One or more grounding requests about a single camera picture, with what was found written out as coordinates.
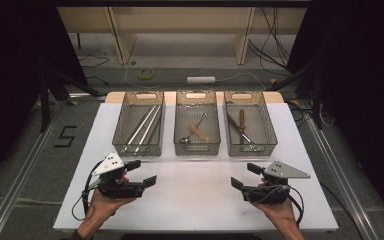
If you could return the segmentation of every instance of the spoon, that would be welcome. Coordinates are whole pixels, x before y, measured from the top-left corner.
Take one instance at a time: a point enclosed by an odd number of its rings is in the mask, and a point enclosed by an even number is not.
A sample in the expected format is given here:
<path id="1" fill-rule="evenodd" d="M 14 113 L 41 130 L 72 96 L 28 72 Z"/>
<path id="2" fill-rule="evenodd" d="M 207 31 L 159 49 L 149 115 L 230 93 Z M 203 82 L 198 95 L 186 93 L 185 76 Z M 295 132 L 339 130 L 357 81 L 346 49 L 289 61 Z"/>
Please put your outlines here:
<path id="1" fill-rule="evenodd" d="M 199 126 L 199 124 L 201 124 L 202 120 L 204 120 L 205 116 L 207 116 L 207 113 L 203 113 L 203 114 L 202 114 L 201 119 L 200 119 L 199 122 L 195 125 L 196 128 Z M 193 131 L 191 131 L 187 137 L 183 137 L 183 138 L 181 138 L 181 139 L 179 140 L 179 143 L 181 143 L 181 144 L 189 144 L 189 143 L 191 143 L 191 136 L 192 136 L 192 133 L 193 133 Z"/>

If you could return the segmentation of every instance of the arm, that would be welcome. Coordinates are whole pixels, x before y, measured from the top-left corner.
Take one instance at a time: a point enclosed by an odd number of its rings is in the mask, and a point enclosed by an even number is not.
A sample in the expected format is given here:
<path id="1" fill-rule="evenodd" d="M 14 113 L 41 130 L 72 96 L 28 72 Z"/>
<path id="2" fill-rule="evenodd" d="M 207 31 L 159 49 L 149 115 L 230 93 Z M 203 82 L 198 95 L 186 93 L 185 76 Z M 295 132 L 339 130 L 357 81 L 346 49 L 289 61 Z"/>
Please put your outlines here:
<path id="1" fill-rule="evenodd" d="M 286 199 L 285 202 L 278 205 L 267 205 L 261 203 L 252 203 L 256 208 L 264 212 L 273 225 L 282 233 L 285 239 L 301 240 L 304 239 L 298 225 L 295 221 L 295 215 L 292 208 L 292 202 Z"/>
<path id="2" fill-rule="evenodd" d="M 127 182 L 129 179 L 124 177 L 125 174 L 126 172 L 123 173 L 122 179 Z M 133 202 L 134 200 L 136 200 L 136 198 L 108 198 L 103 196 L 99 190 L 95 189 L 93 191 L 92 200 L 86 213 L 86 217 L 77 229 L 78 235 L 80 235 L 82 239 L 90 239 L 96 230 L 98 230 L 102 224 L 104 224 L 104 222 L 117 211 L 118 208 Z"/>

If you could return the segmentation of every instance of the floor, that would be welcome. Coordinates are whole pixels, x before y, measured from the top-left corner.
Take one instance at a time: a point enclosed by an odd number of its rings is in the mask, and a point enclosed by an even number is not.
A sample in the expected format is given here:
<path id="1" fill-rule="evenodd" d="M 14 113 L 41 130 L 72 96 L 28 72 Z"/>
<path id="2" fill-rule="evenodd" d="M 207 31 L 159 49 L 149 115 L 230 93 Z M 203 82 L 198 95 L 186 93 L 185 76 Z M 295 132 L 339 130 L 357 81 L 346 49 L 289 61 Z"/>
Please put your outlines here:
<path id="1" fill-rule="evenodd" d="M 251 36 L 251 39 L 257 46 L 262 46 L 266 37 Z M 89 85 L 101 92 L 117 91 L 126 87 L 137 88 L 138 85 L 149 87 L 149 84 L 168 89 L 185 84 L 187 76 L 198 75 L 228 79 L 240 72 L 251 73 L 259 78 L 261 76 L 258 74 L 264 71 L 260 65 L 260 58 L 249 49 L 245 64 L 238 65 L 234 56 L 232 37 L 228 35 L 139 35 L 126 66 L 118 62 L 111 35 L 80 34 L 81 49 L 77 46 L 77 35 L 70 34 L 70 38 L 80 63 L 84 66 Z M 294 36 L 281 36 L 281 39 L 284 48 L 289 52 Z M 269 41 L 265 52 L 277 61 L 282 61 L 278 57 L 274 41 Z M 281 81 L 285 78 L 278 75 L 285 73 L 278 65 L 263 62 L 263 66 L 271 71 L 264 72 L 265 79 L 260 79 L 260 83 L 266 88 L 271 86 L 272 81 Z M 125 76 L 128 75 L 128 79 L 133 79 L 131 76 L 136 76 L 141 69 L 155 69 L 156 74 L 150 80 L 151 83 L 141 82 L 144 80 L 126 81 Z M 102 76 L 110 74 L 113 77 L 102 79 L 99 78 L 100 74 Z M 232 79 L 229 83 L 234 87 L 239 87 L 235 85 L 237 83 L 235 81 L 239 81 L 237 84 L 240 84 L 242 80 L 249 84 L 257 84 L 251 75 L 246 75 L 249 77 L 247 79 L 242 77 L 244 76 L 241 76 L 241 80 Z M 281 89 L 284 99 L 294 98 L 295 88 L 296 83 L 293 83 Z M 90 98 L 70 86 L 67 86 L 67 89 L 73 96 L 70 104 L 51 101 L 54 120 L 54 125 L 50 127 L 52 130 L 48 134 L 39 134 L 41 115 L 40 106 L 36 105 L 23 127 L 19 140 L 8 153 L 7 160 L 0 166 L 0 209 L 2 202 L 11 202 L 8 193 L 14 188 L 20 188 L 16 201 L 12 201 L 13 206 L 1 218 L 0 239 L 62 239 L 68 236 L 66 233 L 53 230 L 53 222 L 93 124 L 93 116 L 104 98 Z M 299 104 L 303 108 L 308 107 L 308 102 L 305 100 L 299 101 Z M 296 110 L 291 111 L 297 120 L 297 127 L 318 178 L 333 192 L 332 195 L 324 189 L 339 225 L 339 229 L 334 232 L 305 232 L 306 239 L 360 239 L 357 228 L 363 232 L 365 239 L 384 239 L 384 204 L 364 170 L 359 168 L 346 139 L 333 119 L 328 115 L 324 116 L 324 127 L 319 131 L 314 128 L 309 115 L 301 115 L 302 112 Z M 65 134 L 75 136 L 75 141 L 70 148 L 55 148 L 55 145 L 67 144 L 67 141 L 61 140 L 59 135 L 62 126 L 70 125 L 75 125 L 76 128 L 66 129 Z M 26 162 L 32 163 L 30 168 L 26 167 Z M 20 176 L 23 174 L 26 175 L 26 179 L 20 181 Z M 20 184 L 14 186 L 14 181 L 19 181 Z M 357 222 L 357 227 L 354 226 L 334 196 L 347 204 L 355 219 L 363 218 L 362 221 L 365 223 Z M 256 233 L 256 236 L 261 239 L 282 239 L 277 232 Z M 120 237 L 120 233 L 96 234 L 97 239 L 120 239 Z"/>

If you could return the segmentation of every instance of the gray carpet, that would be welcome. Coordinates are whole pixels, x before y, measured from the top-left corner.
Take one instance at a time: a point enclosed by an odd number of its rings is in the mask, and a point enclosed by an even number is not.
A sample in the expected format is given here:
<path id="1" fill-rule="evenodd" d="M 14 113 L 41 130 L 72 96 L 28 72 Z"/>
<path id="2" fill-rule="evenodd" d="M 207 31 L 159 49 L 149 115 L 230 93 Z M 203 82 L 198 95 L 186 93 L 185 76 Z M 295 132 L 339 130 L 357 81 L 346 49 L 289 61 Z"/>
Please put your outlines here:
<path id="1" fill-rule="evenodd" d="M 143 88 L 133 87 L 122 81 L 124 69 L 85 69 L 87 76 L 99 77 L 109 82 L 105 85 L 99 80 L 89 79 L 90 86 L 100 92 L 138 90 Z M 156 69 L 155 77 L 149 82 L 137 77 L 138 69 L 129 68 L 128 81 L 143 86 L 158 86 L 164 82 L 164 90 L 176 90 L 179 85 L 186 83 L 187 76 L 216 76 L 216 79 L 225 79 L 239 73 L 251 72 L 259 79 L 263 79 L 266 88 L 270 86 L 269 79 L 273 77 L 270 73 L 261 70 L 221 70 L 221 69 Z M 216 89 L 249 90 L 259 87 L 259 84 L 249 75 L 241 76 L 215 85 Z M 70 92 L 80 92 L 78 89 L 68 87 Z M 294 97 L 295 86 L 292 84 L 281 93 L 285 99 Z M 44 239 L 55 240 L 67 237 L 67 234 L 52 229 L 53 222 L 57 217 L 60 204 L 64 199 L 71 177 L 76 169 L 78 160 L 83 151 L 93 120 L 102 101 L 81 100 L 77 105 L 67 105 L 56 122 L 53 132 L 40 156 L 39 161 L 30 175 L 21 198 L 34 199 L 39 203 L 25 203 L 20 201 L 12 211 L 0 239 Z M 8 154 L 8 159 L 0 166 L 0 198 L 5 196 L 12 180 L 21 169 L 24 160 L 29 154 L 37 139 L 40 129 L 40 108 L 33 109 L 32 114 L 23 126 L 19 140 L 14 144 Z M 327 185 L 341 200 L 340 191 L 333 180 L 332 174 L 323 158 L 323 155 L 306 122 L 298 121 L 297 126 L 302 136 L 306 150 L 310 156 L 318 178 Z M 55 148 L 58 144 L 67 144 L 69 140 L 59 139 L 64 126 L 77 126 L 67 129 L 65 134 L 74 136 L 69 148 Z M 384 239 L 384 204 L 373 189 L 364 170 L 358 168 L 357 162 L 349 149 L 346 139 L 336 125 L 323 128 L 335 155 L 340 161 L 351 185 L 355 189 L 358 198 L 368 212 L 374 227 L 380 237 Z M 340 207 L 338 202 L 325 191 L 327 200 L 332 207 L 334 216 L 337 218 L 340 228 L 331 233 L 306 232 L 306 239 L 359 239 L 357 231 L 352 222 Z M 262 239 L 283 239 L 277 232 L 257 234 Z M 120 239 L 119 233 L 97 233 L 97 239 Z"/>

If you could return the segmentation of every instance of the person's right hand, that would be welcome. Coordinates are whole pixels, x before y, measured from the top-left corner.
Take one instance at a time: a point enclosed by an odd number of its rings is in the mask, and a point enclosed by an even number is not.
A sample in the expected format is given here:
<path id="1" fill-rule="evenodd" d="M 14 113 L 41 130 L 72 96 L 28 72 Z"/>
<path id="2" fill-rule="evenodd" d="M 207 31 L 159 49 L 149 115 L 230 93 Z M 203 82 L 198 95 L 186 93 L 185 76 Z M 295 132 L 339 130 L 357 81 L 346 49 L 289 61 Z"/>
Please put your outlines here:
<path id="1" fill-rule="evenodd" d="M 261 180 L 263 183 L 259 184 L 258 187 L 265 186 L 265 179 L 261 178 Z M 287 198 L 282 204 L 268 205 L 254 202 L 252 205 L 263 211 L 266 217 L 286 239 L 304 239 L 304 236 L 301 234 L 295 221 L 292 202 L 289 198 Z"/>

